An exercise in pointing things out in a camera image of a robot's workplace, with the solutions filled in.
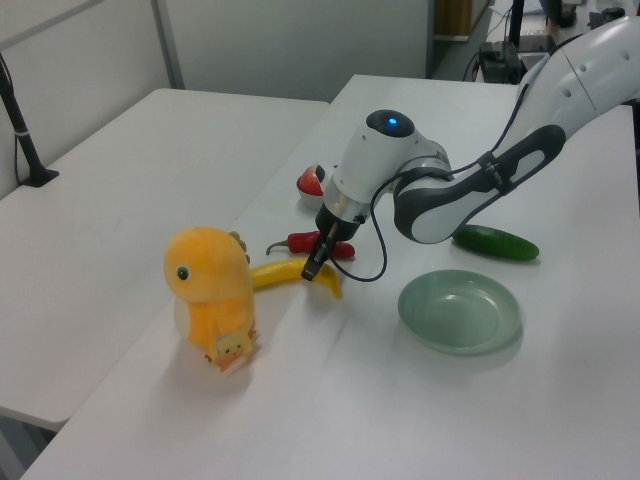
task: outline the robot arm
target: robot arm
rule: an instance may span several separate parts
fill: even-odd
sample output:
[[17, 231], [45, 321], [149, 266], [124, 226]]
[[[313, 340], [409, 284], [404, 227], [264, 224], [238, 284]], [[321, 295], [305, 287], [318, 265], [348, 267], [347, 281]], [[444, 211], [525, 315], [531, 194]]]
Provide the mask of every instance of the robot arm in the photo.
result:
[[446, 153], [390, 110], [374, 112], [351, 139], [316, 217], [320, 238], [302, 276], [313, 279], [338, 241], [369, 216], [373, 194], [394, 175], [395, 224], [438, 243], [551, 162], [580, 128], [640, 96], [640, 18], [593, 30], [546, 57], [523, 79], [502, 141], [453, 177]]

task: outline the black pole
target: black pole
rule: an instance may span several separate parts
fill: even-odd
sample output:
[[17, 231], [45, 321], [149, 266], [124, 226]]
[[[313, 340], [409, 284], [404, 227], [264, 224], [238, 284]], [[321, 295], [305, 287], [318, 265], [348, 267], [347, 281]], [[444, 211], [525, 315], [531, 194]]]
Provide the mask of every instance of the black pole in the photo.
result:
[[520, 29], [524, 15], [524, 0], [513, 0], [511, 7], [511, 26], [509, 27], [509, 41], [518, 49], [520, 46]]
[[4, 59], [0, 58], [0, 60], [2, 60], [0, 65], [0, 96], [2, 96], [2, 102], [7, 109], [7, 113], [13, 124], [13, 129], [15, 130], [15, 135], [18, 137], [30, 169], [29, 178], [23, 181], [22, 184], [31, 187], [41, 187], [57, 177], [58, 172], [47, 170], [42, 165], [33, 140], [31, 140], [27, 125], [22, 117], [22, 112], [20, 112], [20, 107], [18, 107], [18, 102], [13, 93], [13, 84], [9, 78], [9, 72], [5, 70]]

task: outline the light green dish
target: light green dish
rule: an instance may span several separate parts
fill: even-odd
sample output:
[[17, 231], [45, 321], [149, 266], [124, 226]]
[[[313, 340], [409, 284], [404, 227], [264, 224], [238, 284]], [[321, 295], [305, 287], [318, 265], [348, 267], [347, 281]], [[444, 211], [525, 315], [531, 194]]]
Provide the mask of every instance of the light green dish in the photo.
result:
[[520, 334], [520, 309], [504, 286], [465, 270], [439, 270], [412, 280], [398, 298], [406, 325], [428, 346], [478, 355]]

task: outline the black cable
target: black cable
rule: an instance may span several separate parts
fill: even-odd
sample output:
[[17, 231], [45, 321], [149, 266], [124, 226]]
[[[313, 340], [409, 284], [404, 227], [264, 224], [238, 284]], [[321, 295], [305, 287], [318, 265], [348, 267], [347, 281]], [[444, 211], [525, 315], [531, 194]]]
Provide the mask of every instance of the black cable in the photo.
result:
[[18, 186], [22, 185], [20, 176], [18, 175], [18, 136], [13, 136], [13, 172], [16, 175], [16, 183]]
[[509, 21], [511, 20], [511, 8], [507, 10], [507, 13], [505, 13], [505, 15], [507, 15], [507, 20], [504, 22], [504, 35], [502, 38], [507, 38], [507, 25], [509, 25]]
[[[487, 39], [489, 38], [489, 35], [491, 35], [491, 33], [500, 26], [500, 24], [502, 23], [502, 21], [507, 17], [507, 15], [509, 15], [511, 13], [511, 8], [509, 8], [509, 10], [507, 10], [506, 12], [504, 12], [504, 15], [502, 15], [502, 17], [500, 18], [500, 21], [498, 22], [498, 24], [493, 27], [491, 30], [489, 30], [489, 32], [487, 33], [487, 36], [484, 37], [484, 41], [486, 42]], [[464, 69], [464, 75], [462, 76], [462, 81], [464, 82], [465, 79], [467, 78], [467, 71], [469, 70], [469, 66], [471, 65], [471, 62], [473, 62], [473, 59], [477, 56], [479, 56], [480, 53], [476, 52], [473, 57], [471, 57], [471, 60], [469, 60], [469, 63], [467, 64], [467, 68]]]
[[507, 10], [506, 12], [504, 12], [504, 15], [502, 15], [502, 18], [500, 19], [500, 21], [498, 22], [498, 24], [493, 27], [491, 30], [489, 30], [489, 33], [487, 33], [487, 36], [484, 37], [484, 41], [486, 42], [487, 39], [489, 38], [489, 35], [491, 35], [493, 33], [493, 31], [498, 28], [500, 26], [500, 24], [502, 23], [502, 21], [507, 17], [507, 15], [509, 15], [511, 13], [511, 8], [509, 8], [509, 10]]
[[[2, 53], [0, 53], [0, 66], [2, 67], [4, 75], [6, 75], [7, 80], [9, 81], [9, 87], [11, 88], [11, 92], [13, 93], [13, 79], [11, 78], [11, 72], [9, 72], [9, 67], [7, 67], [7, 63], [4, 61]], [[18, 186], [22, 185], [20, 176], [18, 175], [18, 135], [16, 135], [15, 133], [13, 135], [13, 171], [15, 173]]]
[[465, 81], [465, 78], [467, 78], [467, 72], [469, 71], [469, 67], [471, 66], [471, 62], [473, 62], [473, 60], [480, 55], [479, 52], [476, 52], [473, 54], [473, 57], [471, 57], [471, 60], [469, 60], [469, 63], [467, 63], [467, 68], [464, 69], [464, 75], [462, 75], [462, 81]]
[[7, 75], [7, 80], [9, 80], [9, 86], [11, 87], [11, 92], [13, 92], [13, 79], [11, 78], [11, 72], [9, 72], [9, 67], [7, 67], [7, 63], [4, 61], [4, 57], [2, 53], [0, 53], [0, 65], [2, 65], [2, 69], [4, 73]]
[[520, 110], [520, 105], [522, 105], [522, 100], [524, 99], [524, 94], [526, 93], [528, 88], [529, 88], [529, 84], [526, 83], [525, 86], [522, 88], [522, 91], [520, 92], [520, 96], [518, 97], [518, 101], [516, 102], [515, 106], [513, 107], [513, 111], [511, 112], [511, 117], [509, 117], [509, 121], [507, 122], [507, 126], [504, 127], [504, 130], [502, 131], [502, 135], [500, 135], [500, 138], [496, 142], [495, 146], [491, 149], [491, 152], [495, 152], [496, 149], [502, 143], [502, 140], [504, 140], [504, 137], [507, 136], [507, 132], [511, 128], [511, 124], [515, 120], [516, 115], [518, 113], [518, 110]]
[[[415, 157], [412, 158], [410, 160], [408, 160], [409, 162], [412, 160], [418, 160], [420, 158], [428, 158], [427, 155], [422, 155], [420, 157]], [[432, 176], [432, 177], [436, 177], [436, 178], [442, 178], [444, 180], [448, 180], [448, 176], [449, 175], [453, 175], [456, 173], [460, 173], [460, 172], [464, 172], [465, 170], [471, 168], [472, 166], [474, 166], [476, 164], [476, 162], [472, 162], [468, 165], [465, 165], [464, 167], [461, 168], [457, 168], [456, 170], [452, 170], [450, 172], [444, 172], [442, 174], [441, 177], [439, 177], [438, 175], [431, 173], [427, 176]], [[373, 197], [371, 197], [371, 207], [370, 207], [370, 211], [371, 211], [371, 222], [373, 223], [373, 228], [375, 228], [376, 230], [376, 234], [378, 235], [378, 240], [380, 241], [380, 249], [382, 250], [382, 268], [380, 269], [380, 272], [374, 276], [374, 277], [369, 277], [369, 278], [363, 278], [363, 277], [358, 277], [356, 275], [353, 275], [349, 272], [347, 272], [344, 268], [342, 268], [340, 266], [340, 264], [338, 262], [336, 262], [335, 258], [333, 257], [333, 255], [329, 255], [329, 260], [331, 260], [331, 263], [333, 263], [333, 265], [336, 267], [336, 269], [342, 273], [343, 275], [349, 277], [352, 280], [356, 280], [358, 282], [375, 282], [376, 280], [378, 280], [379, 278], [381, 278], [384, 273], [387, 271], [387, 263], [388, 263], [388, 258], [387, 258], [387, 246], [384, 243], [384, 238], [382, 237], [382, 231], [380, 230], [380, 225], [378, 225], [378, 219], [376, 218], [376, 213], [375, 213], [375, 205], [376, 205], [376, 200], [378, 199], [378, 196], [382, 193], [382, 191], [387, 188], [387, 186], [389, 184], [391, 184], [392, 182], [396, 181], [397, 179], [403, 177], [404, 175], [406, 175], [410, 170], [407, 170], [406, 172], [400, 172], [396, 175], [394, 175], [393, 177], [389, 178], [388, 180], [386, 180], [373, 194]]]
[[382, 185], [380, 185], [380, 187], [376, 190], [376, 192], [373, 194], [373, 197], [371, 198], [371, 207], [370, 207], [370, 210], [371, 210], [371, 222], [373, 223], [373, 228], [376, 229], [376, 233], [378, 234], [378, 240], [380, 241], [380, 248], [382, 249], [382, 269], [380, 270], [380, 273], [378, 273], [375, 277], [370, 277], [370, 278], [357, 277], [356, 275], [353, 275], [353, 274], [347, 272], [344, 268], [342, 268], [338, 264], [338, 262], [336, 262], [335, 258], [333, 258], [333, 255], [330, 254], [329, 255], [329, 260], [331, 260], [331, 263], [333, 263], [333, 265], [343, 275], [349, 277], [352, 280], [356, 280], [358, 282], [375, 282], [380, 277], [382, 277], [382, 275], [384, 275], [384, 272], [386, 272], [386, 270], [387, 270], [387, 246], [384, 243], [384, 239], [382, 238], [382, 232], [380, 231], [380, 225], [378, 225], [378, 220], [376, 219], [376, 214], [375, 214], [376, 199], [378, 198], [380, 193], [382, 193], [382, 191], [385, 188], [387, 188], [387, 186], [390, 183], [392, 183], [395, 180], [397, 180], [398, 178], [406, 175], [406, 173], [407, 172], [397, 173], [393, 177], [391, 177], [388, 180], [386, 180]]

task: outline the toy cucumber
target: toy cucumber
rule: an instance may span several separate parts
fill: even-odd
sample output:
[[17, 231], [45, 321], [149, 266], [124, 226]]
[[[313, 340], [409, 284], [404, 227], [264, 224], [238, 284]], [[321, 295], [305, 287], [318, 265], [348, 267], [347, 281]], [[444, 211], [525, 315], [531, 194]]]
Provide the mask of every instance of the toy cucumber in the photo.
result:
[[453, 235], [453, 240], [474, 252], [509, 260], [533, 260], [540, 253], [537, 246], [524, 238], [481, 225], [465, 225]]

